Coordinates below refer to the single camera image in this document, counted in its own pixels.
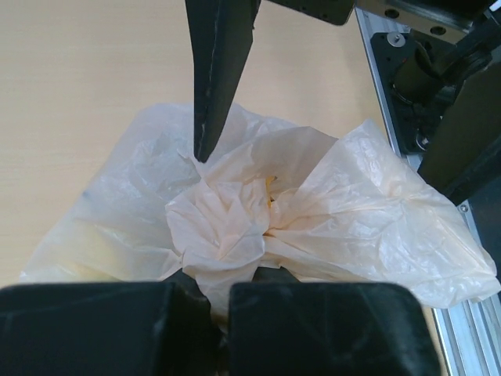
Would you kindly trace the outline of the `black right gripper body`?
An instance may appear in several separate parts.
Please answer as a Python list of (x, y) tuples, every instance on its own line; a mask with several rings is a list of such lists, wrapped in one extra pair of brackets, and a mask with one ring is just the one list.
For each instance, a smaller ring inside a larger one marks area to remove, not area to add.
[(345, 25), (355, 7), (354, 0), (271, 0), (271, 2), (334, 26)]

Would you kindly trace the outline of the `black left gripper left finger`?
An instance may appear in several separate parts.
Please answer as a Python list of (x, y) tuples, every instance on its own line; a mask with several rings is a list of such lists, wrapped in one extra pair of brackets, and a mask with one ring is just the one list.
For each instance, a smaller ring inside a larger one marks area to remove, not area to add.
[(4, 375), (213, 375), (218, 329), (182, 272), (161, 282), (1, 290)]

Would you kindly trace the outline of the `white banana print plastic bag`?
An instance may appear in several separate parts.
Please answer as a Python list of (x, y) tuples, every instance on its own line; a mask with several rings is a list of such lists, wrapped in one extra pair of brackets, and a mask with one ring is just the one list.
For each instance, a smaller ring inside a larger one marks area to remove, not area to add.
[(45, 235), (24, 283), (192, 277), (215, 315), (259, 267), (302, 281), (423, 282), (409, 178), (372, 121), (336, 139), (233, 106), (206, 163), (190, 105), (142, 111)]

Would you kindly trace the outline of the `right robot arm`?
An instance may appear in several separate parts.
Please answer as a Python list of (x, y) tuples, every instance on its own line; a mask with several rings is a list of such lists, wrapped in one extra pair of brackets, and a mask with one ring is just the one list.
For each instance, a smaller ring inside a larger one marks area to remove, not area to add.
[[(253, 43), (257, 1), (187, 1), (194, 64), (195, 158), (222, 134)], [(409, 27), (413, 52), (383, 85), (408, 107), (450, 100), (428, 139), (420, 176), (460, 204), (500, 174), (500, 12), (490, 1), (285, 1), (283, 7), (342, 26), (361, 9)]]

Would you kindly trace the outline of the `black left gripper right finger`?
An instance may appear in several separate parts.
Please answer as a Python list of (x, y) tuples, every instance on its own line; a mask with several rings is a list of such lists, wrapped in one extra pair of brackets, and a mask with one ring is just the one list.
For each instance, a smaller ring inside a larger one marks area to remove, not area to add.
[(229, 298), (231, 375), (439, 375), (419, 302), (389, 283), (257, 269)]

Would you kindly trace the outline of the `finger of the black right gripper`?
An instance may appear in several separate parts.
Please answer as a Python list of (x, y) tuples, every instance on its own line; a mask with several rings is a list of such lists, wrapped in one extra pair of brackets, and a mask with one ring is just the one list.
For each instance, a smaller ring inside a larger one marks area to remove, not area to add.
[(253, 43), (259, 1), (185, 2), (194, 69), (193, 154), (207, 162), (225, 126)]

